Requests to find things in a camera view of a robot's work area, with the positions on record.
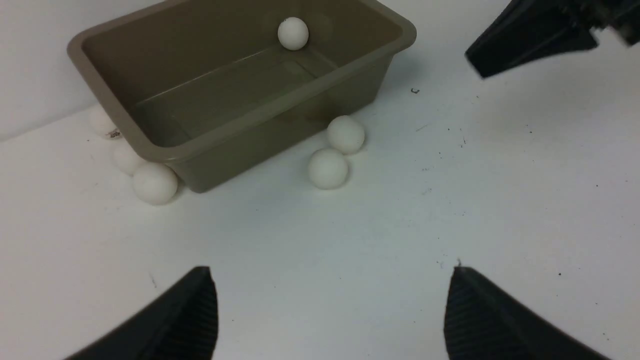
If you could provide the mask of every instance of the ridged rubber pad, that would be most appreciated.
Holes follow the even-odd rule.
[[[456,267],[444,320],[450,360],[604,360],[472,268]]]
[[[216,287],[209,268],[197,267],[68,360],[211,360],[217,339]]]

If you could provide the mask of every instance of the white ball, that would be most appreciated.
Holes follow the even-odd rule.
[[[122,140],[113,151],[113,162],[123,173],[133,176],[133,173],[147,161],[141,158],[129,145],[127,140]]]
[[[347,159],[335,149],[321,149],[311,155],[309,179],[320,189],[337,189],[347,180],[349,164]]]
[[[288,50],[300,50],[309,40],[309,28],[297,17],[289,17],[278,27],[278,40]]]
[[[121,136],[120,130],[100,104],[89,109],[89,123],[93,131],[105,139],[116,139]]]
[[[133,174],[133,191],[146,203],[163,205],[178,191],[178,177],[166,165],[146,163]]]
[[[343,154],[355,154],[365,139],[364,126],[349,116],[335,118],[326,129],[331,146]]]

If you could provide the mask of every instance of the dirt speck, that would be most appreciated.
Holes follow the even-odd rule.
[[[149,277],[151,278],[151,283],[154,285],[154,289],[158,289],[158,285],[156,284],[153,274],[149,273]]]

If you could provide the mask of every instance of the plastic tub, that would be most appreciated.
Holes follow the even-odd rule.
[[[288,17],[309,42],[277,38]],[[411,22],[375,0],[168,0],[68,54],[133,149],[204,192],[372,102]]]

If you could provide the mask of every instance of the ball inside bin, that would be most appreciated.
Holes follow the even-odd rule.
[[[309,40],[309,28],[301,19],[289,17],[278,27],[278,40],[288,50],[300,50]]]

